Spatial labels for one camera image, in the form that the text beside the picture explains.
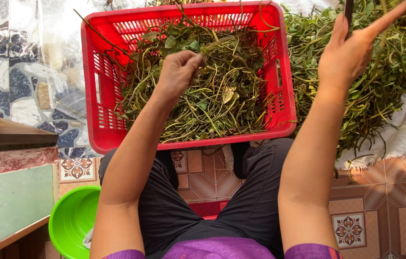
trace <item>green plastic bowl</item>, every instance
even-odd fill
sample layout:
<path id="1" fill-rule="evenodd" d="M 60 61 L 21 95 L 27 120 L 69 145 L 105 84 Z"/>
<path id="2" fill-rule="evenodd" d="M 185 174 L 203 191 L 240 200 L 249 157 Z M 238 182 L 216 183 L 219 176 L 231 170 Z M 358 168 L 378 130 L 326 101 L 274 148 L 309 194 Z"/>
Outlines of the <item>green plastic bowl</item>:
<path id="1" fill-rule="evenodd" d="M 49 236 L 54 247 L 67 259 L 89 259 L 83 245 L 94 226 L 101 187 L 81 186 L 67 192 L 54 205 L 49 217 Z"/>

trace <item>forearm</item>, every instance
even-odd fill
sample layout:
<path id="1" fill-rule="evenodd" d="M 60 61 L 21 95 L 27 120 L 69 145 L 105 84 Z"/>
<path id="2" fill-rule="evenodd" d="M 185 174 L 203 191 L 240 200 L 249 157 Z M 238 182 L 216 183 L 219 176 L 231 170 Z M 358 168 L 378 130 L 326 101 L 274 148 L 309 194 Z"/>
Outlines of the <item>forearm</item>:
<path id="1" fill-rule="evenodd" d="M 137 203 L 170 110 L 169 104 L 152 95 L 108 165 L 99 203 Z"/>
<path id="2" fill-rule="evenodd" d="M 327 208 L 347 96 L 329 85 L 320 86 L 283 165 L 279 199 Z"/>

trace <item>red plastic basket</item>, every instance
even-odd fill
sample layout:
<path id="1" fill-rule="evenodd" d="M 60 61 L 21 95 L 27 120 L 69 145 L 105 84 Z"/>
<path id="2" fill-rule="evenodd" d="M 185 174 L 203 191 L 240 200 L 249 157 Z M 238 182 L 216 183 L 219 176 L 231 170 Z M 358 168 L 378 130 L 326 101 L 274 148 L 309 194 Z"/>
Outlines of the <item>red plastic basket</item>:
<path id="1" fill-rule="evenodd" d="M 214 30 L 227 30 L 238 26 L 256 25 L 258 30 L 269 30 L 259 14 L 260 2 L 205 3 L 184 5 L 185 14 L 194 22 Z M 267 131 L 253 134 L 228 136 L 198 141 L 183 141 L 158 144 L 158 150 L 201 147 L 242 141 L 278 138 L 289 135 L 296 127 L 296 107 L 291 80 L 291 68 L 286 40 L 285 20 L 281 8 L 267 1 L 263 2 L 262 17 L 271 26 L 280 30 L 259 33 L 259 41 L 263 47 L 265 59 L 262 78 L 267 80 L 262 96 L 272 92 L 275 100 L 268 106 L 264 121 L 272 116 L 265 126 Z M 127 42 L 140 38 L 148 26 L 160 25 L 165 21 L 178 23 L 182 13 L 176 6 L 157 6 L 93 13 L 86 20 L 113 44 L 127 49 Z M 105 154 L 119 146 L 126 136 L 125 121 L 118 119 L 113 113 L 115 105 L 122 100 L 119 82 L 114 76 L 113 67 L 106 57 L 99 55 L 112 47 L 100 38 L 85 23 L 81 25 L 83 45 L 83 63 L 86 83 L 86 109 L 88 116 L 88 133 L 91 147 L 98 153 Z M 281 67 L 279 83 L 277 60 Z"/>

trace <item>person's left hand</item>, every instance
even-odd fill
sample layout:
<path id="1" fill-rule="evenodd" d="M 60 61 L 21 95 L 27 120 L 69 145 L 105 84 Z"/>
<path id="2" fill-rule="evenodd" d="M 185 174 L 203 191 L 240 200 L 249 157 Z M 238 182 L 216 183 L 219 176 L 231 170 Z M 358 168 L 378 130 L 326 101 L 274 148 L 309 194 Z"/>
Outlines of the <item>person's left hand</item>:
<path id="1" fill-rule="evenodd" d="M 172 107 L 182 93 L 198 78 L 198 68 L 203 56 L 190 50 L 183 50 L 166 56 L 158 84 L 152 97 Z"/>

